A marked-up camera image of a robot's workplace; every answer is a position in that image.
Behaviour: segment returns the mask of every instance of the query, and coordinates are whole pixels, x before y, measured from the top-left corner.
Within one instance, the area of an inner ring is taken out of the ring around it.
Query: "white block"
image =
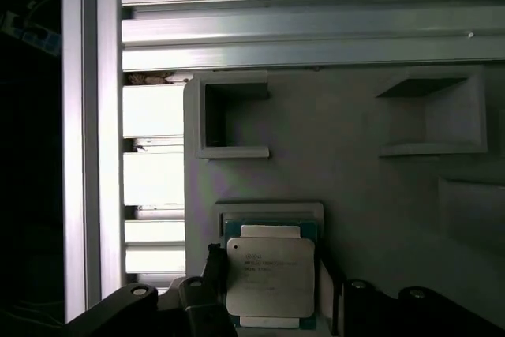
[[[184,207],[182,153],[125,153],[125,205]]]
[[[182,136],[183,84],[125,86],[123,137]]]

